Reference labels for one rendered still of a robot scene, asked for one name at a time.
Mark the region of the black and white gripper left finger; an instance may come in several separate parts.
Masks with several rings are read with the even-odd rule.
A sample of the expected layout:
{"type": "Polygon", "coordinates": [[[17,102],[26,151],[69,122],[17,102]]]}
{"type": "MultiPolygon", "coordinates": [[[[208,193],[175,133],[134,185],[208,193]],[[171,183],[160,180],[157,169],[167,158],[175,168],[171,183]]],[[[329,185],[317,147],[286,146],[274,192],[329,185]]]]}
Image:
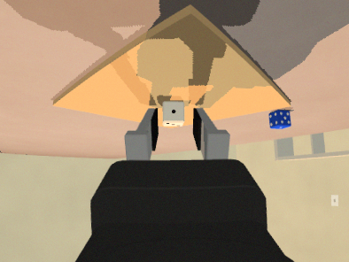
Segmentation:
{"type": "Polygon", "coordinates": [[[151,160],[158,136],[158,108],[148,108],[138,128],[124,135],[127,160],[151,160]]]}

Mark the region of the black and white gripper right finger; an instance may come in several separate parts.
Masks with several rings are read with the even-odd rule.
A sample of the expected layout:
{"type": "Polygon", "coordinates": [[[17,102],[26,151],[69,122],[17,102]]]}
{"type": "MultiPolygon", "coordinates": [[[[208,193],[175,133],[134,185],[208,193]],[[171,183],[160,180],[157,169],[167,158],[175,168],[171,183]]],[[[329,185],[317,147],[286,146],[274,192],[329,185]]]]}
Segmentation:
{"type": "Polygon", "coordinates": [[[193,136],[203,159],[228,159],[230,134],[218,130],[204,108],[193,108],[193,136]]]}

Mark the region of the orange flat mat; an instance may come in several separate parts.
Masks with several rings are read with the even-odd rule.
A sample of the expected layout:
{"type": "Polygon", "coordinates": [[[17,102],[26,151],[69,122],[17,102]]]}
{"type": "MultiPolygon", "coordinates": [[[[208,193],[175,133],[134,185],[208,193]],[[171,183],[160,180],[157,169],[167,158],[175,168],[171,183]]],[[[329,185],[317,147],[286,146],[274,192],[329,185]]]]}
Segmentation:
{"type": "Polygon", "coordinates": [[[53,106],[140,122],[148,108],[184,102],[211,120],[291,106],[280,89],[191,4],[111,55],[53,106]]]}

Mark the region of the blue die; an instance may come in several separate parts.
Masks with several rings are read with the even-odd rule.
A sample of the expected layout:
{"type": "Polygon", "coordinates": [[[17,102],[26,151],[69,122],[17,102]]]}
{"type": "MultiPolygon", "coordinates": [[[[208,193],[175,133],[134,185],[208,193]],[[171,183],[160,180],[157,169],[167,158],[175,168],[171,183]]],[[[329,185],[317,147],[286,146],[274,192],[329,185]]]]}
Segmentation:
{"type": "Polygon", "coordinates": [[[283,129],[291,126],[290,111],[277,110],[269,113],[270,128],[283,129]]]}

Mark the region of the white die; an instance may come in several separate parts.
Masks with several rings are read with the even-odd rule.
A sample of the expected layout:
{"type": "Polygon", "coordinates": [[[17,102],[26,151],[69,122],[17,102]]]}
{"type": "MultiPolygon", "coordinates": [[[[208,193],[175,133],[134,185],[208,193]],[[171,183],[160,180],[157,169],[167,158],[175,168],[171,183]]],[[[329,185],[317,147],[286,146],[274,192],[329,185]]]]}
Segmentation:
{"type": "Polygon", "coordinates": [[[181,127],[185,121],[184,102],[163,102],[163,126],[181,127]]]}

